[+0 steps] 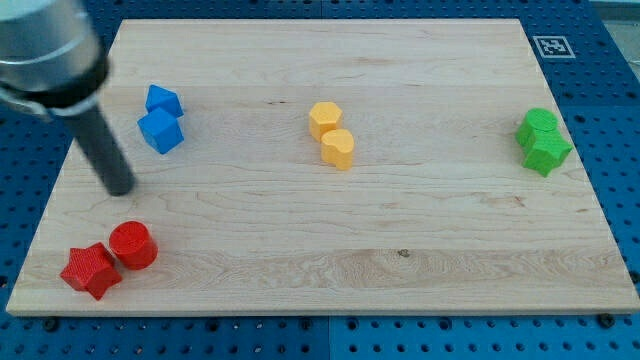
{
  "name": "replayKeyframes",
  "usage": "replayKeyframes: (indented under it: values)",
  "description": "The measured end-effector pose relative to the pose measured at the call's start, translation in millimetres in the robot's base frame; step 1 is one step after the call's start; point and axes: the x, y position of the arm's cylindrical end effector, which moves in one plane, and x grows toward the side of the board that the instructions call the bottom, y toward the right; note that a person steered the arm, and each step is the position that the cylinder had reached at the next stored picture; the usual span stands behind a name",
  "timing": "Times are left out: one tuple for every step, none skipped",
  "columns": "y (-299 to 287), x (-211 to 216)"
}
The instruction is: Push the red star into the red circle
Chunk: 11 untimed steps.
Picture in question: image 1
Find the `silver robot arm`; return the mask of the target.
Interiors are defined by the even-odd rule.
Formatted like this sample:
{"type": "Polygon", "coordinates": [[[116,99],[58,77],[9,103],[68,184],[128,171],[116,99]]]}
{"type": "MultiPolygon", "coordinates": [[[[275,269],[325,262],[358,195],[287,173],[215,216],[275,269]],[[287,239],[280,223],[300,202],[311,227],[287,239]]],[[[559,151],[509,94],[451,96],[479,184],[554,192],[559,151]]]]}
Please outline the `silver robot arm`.
{"type": "Polygon", "coordinates": [[[44,122],[93,97],[107,54],[78,0],[1,2],[1,103],[44,122]]]}

